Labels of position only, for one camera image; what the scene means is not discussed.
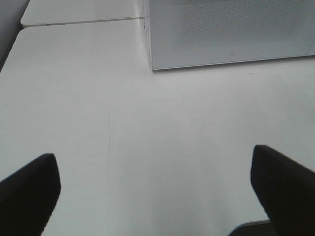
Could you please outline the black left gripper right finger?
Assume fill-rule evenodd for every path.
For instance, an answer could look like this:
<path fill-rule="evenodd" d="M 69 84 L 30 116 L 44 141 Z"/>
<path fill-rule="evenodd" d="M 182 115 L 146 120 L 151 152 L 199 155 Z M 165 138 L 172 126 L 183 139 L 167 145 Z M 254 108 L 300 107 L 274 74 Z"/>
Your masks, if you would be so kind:
<path fill-rule="evenodd" d="M 256 145 L 250 181 L 280 236 L 315 234 L 315 173 L 267 145 Z"/>

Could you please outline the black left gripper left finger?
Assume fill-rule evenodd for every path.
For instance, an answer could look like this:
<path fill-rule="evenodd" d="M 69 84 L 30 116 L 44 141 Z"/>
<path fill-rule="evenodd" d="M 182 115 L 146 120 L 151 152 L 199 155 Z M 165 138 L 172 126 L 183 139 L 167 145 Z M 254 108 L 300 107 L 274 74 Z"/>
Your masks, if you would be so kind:
<path fill-rule="evenodd" d="M 42 235 L 61 193 L 55 155 L 46 153 L 0 182 L 0 234 Z"/>

